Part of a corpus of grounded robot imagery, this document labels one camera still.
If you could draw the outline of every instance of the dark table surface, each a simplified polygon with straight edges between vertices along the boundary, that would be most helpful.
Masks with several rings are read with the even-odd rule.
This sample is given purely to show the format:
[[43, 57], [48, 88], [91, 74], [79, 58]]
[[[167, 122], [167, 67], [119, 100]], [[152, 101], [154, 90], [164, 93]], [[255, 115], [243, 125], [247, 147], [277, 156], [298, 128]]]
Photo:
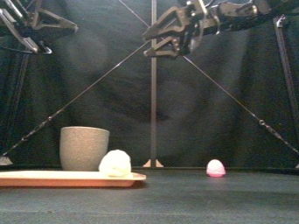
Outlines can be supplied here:
[[299, 176], [135, 170], [126, 188], [0, 188], [0, 223], [299, 223]]

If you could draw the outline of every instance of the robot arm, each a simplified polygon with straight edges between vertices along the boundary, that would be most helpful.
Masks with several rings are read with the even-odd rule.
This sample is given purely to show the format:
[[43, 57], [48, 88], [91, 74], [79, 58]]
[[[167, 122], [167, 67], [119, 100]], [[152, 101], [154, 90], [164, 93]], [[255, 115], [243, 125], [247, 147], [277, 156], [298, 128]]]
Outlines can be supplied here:
[[0, 0], [0, 37], [14, 35], [31, 52], [50, 53], [47, 44], [78, 29], [70, 20], [43, 9], [43, 0], [32, 0], [27, 7], [20, 0]]
[[214, 0], [208, 5], [202, 0], [179, 2], [182, 7], [167, 10], [144, 33], [144, 40], [163, 39], [144, 52], [148, 57], [186, 55], [198, 47], [202, 35], [246, 30], [299, 7], [298, 0], [226, 1], [215, 6]]

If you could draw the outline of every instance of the gray cup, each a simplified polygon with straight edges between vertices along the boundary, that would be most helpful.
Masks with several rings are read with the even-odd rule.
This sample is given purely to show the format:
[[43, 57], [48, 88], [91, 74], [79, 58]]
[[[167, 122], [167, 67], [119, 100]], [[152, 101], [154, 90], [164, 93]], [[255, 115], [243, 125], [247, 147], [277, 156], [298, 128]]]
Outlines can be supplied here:
[[60, 129], [60, 165], [64, 171], [95, 172], [108, 153], [106, 129], [64, 127]]

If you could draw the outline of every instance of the black curtain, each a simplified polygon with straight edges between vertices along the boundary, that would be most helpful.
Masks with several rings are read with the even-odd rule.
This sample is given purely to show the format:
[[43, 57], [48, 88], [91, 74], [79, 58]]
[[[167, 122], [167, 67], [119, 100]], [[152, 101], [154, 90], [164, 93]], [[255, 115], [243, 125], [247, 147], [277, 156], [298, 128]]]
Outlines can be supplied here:
[[[174, 5], [175, 0], [158, 1], [158, 16]], [[44, 1], [44, 8], [75, 22], [79, 32], [52, 44], [52, 55], [8, 54], [2, 59], [6, 92], [18, 84], [12, 67], [22, 73], [26, 64], [20, 99], [3, 100], [3, 151], [98, 82], [10, 158], [16, 165], [60, 165], [60, 129], [80, 125], [110, 130], [108, 148], [127, 151], [132, 165], [143, 165], [152, 144], [152, 70], [143, 55], [151, 43], [143, 46], [142, 38], [151, 24], [151, 1]], [[298, 48], [298, 21], [289, 26], [287, 43]], [[158, 59], [156, 158], [178, 167], [206, 166], [218, 158], [230, 167], [294, 168], [297, 153], [259, 120], [298, 147], [273, 21], [204, 36], [186, 58]]]

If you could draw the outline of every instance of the pink egg-shaped object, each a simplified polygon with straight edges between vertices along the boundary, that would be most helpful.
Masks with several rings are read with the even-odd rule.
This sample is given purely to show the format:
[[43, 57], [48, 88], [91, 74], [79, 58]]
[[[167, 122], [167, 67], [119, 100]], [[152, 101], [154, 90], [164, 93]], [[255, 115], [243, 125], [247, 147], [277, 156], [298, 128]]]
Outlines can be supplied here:
[[212, 159], [207, 165], [207, 173], [212, 178], [222, 178], [226, 175], [226, 168], [218, 159]]

